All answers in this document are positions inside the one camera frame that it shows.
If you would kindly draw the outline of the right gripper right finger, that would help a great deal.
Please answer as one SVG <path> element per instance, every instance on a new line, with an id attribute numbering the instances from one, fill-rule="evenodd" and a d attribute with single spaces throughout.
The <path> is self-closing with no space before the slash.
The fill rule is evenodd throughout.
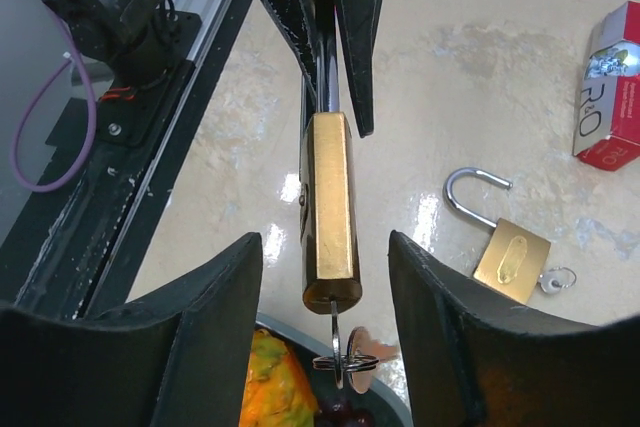
<path id="1" fill-rule="evenodd" d="M 519 304 L 389 237 L 417 426 L 635 426 L 639 321 L 596 327 Z"/>

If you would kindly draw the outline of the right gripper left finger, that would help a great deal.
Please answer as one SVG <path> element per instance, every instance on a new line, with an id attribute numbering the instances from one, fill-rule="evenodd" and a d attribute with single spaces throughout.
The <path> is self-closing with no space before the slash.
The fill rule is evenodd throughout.
<path id="1" fill-rule="evenodd" d="M 92 319 L 1 307 L 5 426 L 235 426 L 263 269 L 248 233 Z"/>

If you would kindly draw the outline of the brass padlock with key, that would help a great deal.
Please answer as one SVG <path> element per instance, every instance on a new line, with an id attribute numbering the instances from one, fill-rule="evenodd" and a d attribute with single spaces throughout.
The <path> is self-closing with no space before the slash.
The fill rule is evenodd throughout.
<path id="1" fill-rule="evenodd" d="M 331 371 L 337 388 L 366 393 L 380 365 L 399 349 L 354 328 L 341 341 L 338 317 L 362 297 L 356 232 L 351 132 L 340 110 L 334 0 L 313 0 L 318 32 L 316 92 L 305 94 L 301 114 L 300 230 L 305 307 L 331 318 L 328 357 L 314 359 L 317 370 Z"/>

